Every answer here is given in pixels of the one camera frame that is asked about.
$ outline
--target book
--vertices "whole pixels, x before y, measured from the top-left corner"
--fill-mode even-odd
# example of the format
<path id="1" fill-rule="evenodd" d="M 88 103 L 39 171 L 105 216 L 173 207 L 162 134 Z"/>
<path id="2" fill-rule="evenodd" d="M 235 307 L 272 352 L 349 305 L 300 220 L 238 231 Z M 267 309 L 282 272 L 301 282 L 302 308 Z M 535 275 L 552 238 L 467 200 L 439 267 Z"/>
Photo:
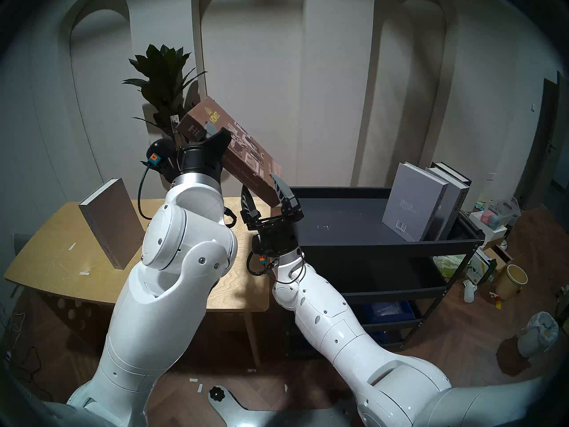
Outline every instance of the book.
<path id="1" fill-rule="evenodd" d="M 468 194 L 469 186 L 436 166 L 426 168 L 426 170 L 448 182 L 443 199 L 435 212 L 433 223 L 427 232 L 427 240 L 446 240 Z"/>
<path id="2" fill-rule="evenodd" d="M 125 269 L 144 240 L 144 229 L 121 179 L 110 179 L 79 204 L 115 269 Z"/>
<path id="3" fill-rule="evenodd" d="M 458 171 L 456 171 L 454 168 L 450 167 L 449 165 L 447 165 L 444 162 L 439 162 L 439 163 L 435 163 L 432 162 L 431 163 L 431 168 L 433 167 L 437 167 L 440 168 L 441 170 L 443 170 L 445 173 L 450 174 L 451 176 L 453 176 L 457 181 L 464 183 L 467 186 L 470 186 L 472 181 L 467 178 L 466 176 L 462 175 L 461 173 L 459 173 Z"/>
<path id="4" fill-rule="evenodd" d="M 406 241 L 425 238 L 448 182 L 410 163 L 400 163 L 382 222 Z"/>

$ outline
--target table leg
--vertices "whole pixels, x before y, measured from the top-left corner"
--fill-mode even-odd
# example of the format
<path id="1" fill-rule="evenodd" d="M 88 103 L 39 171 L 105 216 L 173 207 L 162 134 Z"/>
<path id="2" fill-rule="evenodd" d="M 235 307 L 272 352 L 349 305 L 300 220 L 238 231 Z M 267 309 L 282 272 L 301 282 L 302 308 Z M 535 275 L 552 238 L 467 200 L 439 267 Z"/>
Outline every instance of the table leg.
<path id="1" fill-rule="evenodd" d="M 255 326 L 253 325 L 253 318 L 251 312 L 244 312 L 245 327 L 247 328 L 247 335 L 249 336 L 249 343 L 251 344 L 251 352 L 253 353 L 253 361 L 255 366 L 260 366 L 259 348 L 257 346 L 257 335 L 255 334 Z"/>

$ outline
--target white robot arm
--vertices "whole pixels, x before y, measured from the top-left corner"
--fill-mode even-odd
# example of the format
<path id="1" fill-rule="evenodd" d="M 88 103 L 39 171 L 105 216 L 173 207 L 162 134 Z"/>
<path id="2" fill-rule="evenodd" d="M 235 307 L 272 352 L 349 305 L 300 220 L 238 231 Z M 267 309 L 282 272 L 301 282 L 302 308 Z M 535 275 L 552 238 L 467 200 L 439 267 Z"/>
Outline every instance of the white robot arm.
<path id="1" fill-rule="evenodd" d="M 352 390 L 367 427 L 492 426 L 521 419 L 540 396 L 541 379 L 489 387 L 451 388 L 433 364 L 386 351 L 362 328 L 344 297 L 304 260 L 292 223 L 303 217 L 300 203 L 272 175 L 282 202 L 281 216 L 260 219 L 243 188 L 241 215 L 257 230 L 253 252 L 271 257 L 275 300 L 293 311 L 295 323 Z"/>
<path id="2" fill-rule="evenodd" d="M 187 349 L 210 291 L 236 257 L 219 184 L 229 141 L 225 130 L 179 153 L 184 172 L 148 225 L 141 261 L 118 297 L 97 371 L 69 405 L 117 426 L 147 424 L 144 407 L 152 388 Z M 170 165 L 170 151 L 161 150 L 164 165 Z"/>

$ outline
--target plastic bag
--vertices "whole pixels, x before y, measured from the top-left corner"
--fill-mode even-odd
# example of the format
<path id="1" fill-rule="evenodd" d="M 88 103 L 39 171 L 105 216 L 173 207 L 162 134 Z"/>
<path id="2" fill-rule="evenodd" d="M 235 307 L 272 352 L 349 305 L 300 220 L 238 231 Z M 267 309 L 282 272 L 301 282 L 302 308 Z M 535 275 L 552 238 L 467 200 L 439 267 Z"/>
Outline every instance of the plastic bag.
<path id="1" fill-rule="evenodd" d="M 433 262 L 437 268 L 439 268 L 440 274 L 445 278 L 451 278 L 460 263 L 462 262 L 464 255 L 458 256 L 436 256 L 433 257 Z"/>
<path id="2" fill-rule="evenodd" d="M 397 315 L 403 313 L 403 310 L 397 301 L 393 303 L 373 303 L 372 310 L 375 316 Z"/>
<path id="3" fill-rule="evenodd" d="M 549 313 L 542 311 L 531 317 L 525 330 L 531 328 L 536 328 L 539 331 L 539 345 L 546 351 L 557 341 L 559 326 Z"/>

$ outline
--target trash can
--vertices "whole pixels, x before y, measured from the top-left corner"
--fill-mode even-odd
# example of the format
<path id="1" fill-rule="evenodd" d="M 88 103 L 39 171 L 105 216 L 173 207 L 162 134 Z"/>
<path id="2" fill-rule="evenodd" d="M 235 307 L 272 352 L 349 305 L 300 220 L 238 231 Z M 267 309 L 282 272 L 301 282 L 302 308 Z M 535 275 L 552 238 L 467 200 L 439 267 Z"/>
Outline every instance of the trash can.
<path id="1" fill-rule="evenodd" d="M 516 265 L 508 265 L 496 282 L 496 294 L 502 300 L 508 300 L 521 286 L 527 284 L 527 274 Z"/>
<path id="2" fill-rule="evenodd" d="M 538 312 L 530 318 L 518 338 L 518 352 L 529 358 L 541 350 L 548 350 L 557 341 L 559 326 L 547 312 Z"/>

